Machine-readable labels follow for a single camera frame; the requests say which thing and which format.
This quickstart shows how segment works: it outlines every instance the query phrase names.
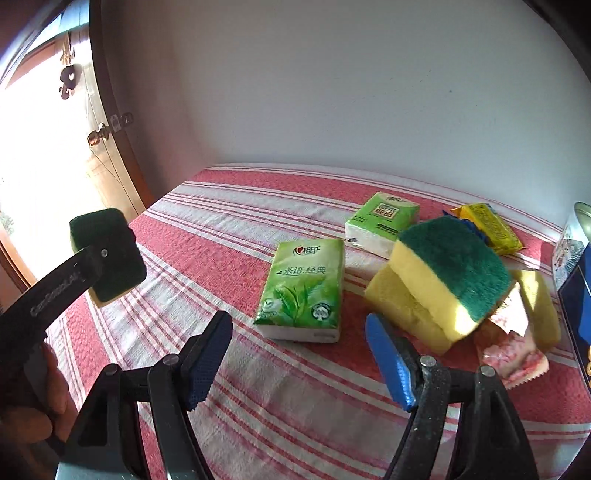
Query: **striped tablecloth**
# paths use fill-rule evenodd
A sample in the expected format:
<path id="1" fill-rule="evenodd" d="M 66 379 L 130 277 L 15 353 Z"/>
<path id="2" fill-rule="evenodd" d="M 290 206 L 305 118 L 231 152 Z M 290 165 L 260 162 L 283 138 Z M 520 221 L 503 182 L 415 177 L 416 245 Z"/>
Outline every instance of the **striped tablecloth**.
<path id="1" fill-rule="evenodd" d="M 131 225 L 148 278 L 101 310 L 79 298 L 49 331 L 77 405 L 104 365 L 151 365 L 223 309 L 233 317 L 233 341 L 208 399 L 190 416 L 215 477 L 380 479 L 408 418 L 391 401 L 363 334 L 363 289 L 384 260 L 346 248 L 335 345 L 273 342 L 252 325 L 277 244 L 342 238 L 345 220 L 378 190 L 418 202 L 421 220 L 482 200 L 384 174 L 278 164 L 219 165 L 178 186 Z M 507 262 L 540 269 L 550 282 L 560 228 L 490 203 L 526 246 Z M 591 400 L 566 333 L 548 358 L 550 371 L 510 396 L 541 477 L 557 478 L 589 434 Z M 478 364 L 469 341 L 443 361 L 470 370 Z M 449 407 L 433 478 L 444 478 L 458 413 Z M 164 479 L 149 407 L 141 405 L 140 416 L 152 474 Z"/>

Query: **yellow package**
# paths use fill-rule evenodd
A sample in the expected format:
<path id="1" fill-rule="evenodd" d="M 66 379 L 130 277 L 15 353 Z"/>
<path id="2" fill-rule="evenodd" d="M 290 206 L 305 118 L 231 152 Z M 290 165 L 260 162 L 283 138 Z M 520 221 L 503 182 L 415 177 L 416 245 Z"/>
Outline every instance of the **yellow package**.
<path id="1" fill-rule="evenodd" d="M 452 209 L 458 218 L 466 218 L 489 238 L 489 246 L 497 255 L 508 255 L 523 248 L 517 235 L 487 203 L 472 203 Z"/>

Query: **green tissue pack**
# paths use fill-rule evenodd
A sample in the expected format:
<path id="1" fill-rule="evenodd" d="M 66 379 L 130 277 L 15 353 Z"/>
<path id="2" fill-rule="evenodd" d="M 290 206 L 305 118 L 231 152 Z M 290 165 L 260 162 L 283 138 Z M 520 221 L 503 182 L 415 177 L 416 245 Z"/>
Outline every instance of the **green tissue pack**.
<path id="1" fill-rule="evenodd" d="M 256 328 L 277 340 L 337 342 L 344 272 L 341 239 L 280 243 L 256 313 Z"/>
<path id="2" fill-rule="evenodd" d="M 418 203 L 378 192 L 345 222 L 345 240 L 380 257 L 390 258 L 398 234 L 416 223 L 418 210 Z"/>

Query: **screw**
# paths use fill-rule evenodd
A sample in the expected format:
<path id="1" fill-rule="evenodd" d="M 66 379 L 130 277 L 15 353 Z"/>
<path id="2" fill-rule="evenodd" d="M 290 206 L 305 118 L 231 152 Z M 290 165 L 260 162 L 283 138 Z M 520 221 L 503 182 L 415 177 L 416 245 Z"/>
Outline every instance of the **screw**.
<path id="1" fill-rule="evenodd" d="M 108 375 L 108 376 L 115 375 L 118 371 L 119 371 L 119 365 L 117 365 L 117 364 L 107 365 L 103 369 L 103 372 L 105 372 L 105 375 Z"/>
<path id="2" fill-rule="evenodd" d="M 480 368 L 480 372 L 485 377 L 494 377 L 496 375 L 495 369 L 492 368 L 490 365 L 482 365 Z"/>
<path id="3" fill-rule="evenodd" d="M 434 357 L 432 357 L 431 355 L 423 355 L 419 361 L 421 362 L 421 365 L 424 367 L 434 367 L 435 364 L 437 363 L 437 360 L 435 360 Z"/>
<path id="4" fill-rule="evenodd" d="M 178 363 L 178 355 L 176 353 L 170 353 L 162 359 L 162 363 L 169 367 L 176 365 Z"/>

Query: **sponge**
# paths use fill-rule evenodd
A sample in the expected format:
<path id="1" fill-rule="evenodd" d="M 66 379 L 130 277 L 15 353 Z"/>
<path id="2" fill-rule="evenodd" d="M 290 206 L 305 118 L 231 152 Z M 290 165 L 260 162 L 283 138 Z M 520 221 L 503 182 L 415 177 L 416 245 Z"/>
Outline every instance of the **sponge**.
<path id="1" fill-rule="evenodd" d="M 365 299 L 390 322 L 415 336 L 437 355 L 443 355 L 452 346 L 428 310 L 416 301 L 388 265 L 369 282 Z"/>
<path id="2" fill-rule="evenodd" d="M 469 335 L 512 285 L 493 250 L 452 217 L 402 232 L 388 264 L 452 342 Z"/>
<path id="3" fill-rule="evenodd" d="M 145 280 L 146 267 L 134 231 L 127 226 L 120 210 L 109 208 L 70 220 L 70 240 L 74 253 L 90 245 L 105 252 L 103 272 L 89 289 L 98 307 L 120 298 Z"/>
<path id="4" fill-rule="evenodd" d="M 521 298 L 535 344 L 547 352 L 560 341 L 560 324 L 544 277 L 539 271 L 531 270 L 511 270 L 511 275 L 521 286 Z"/>

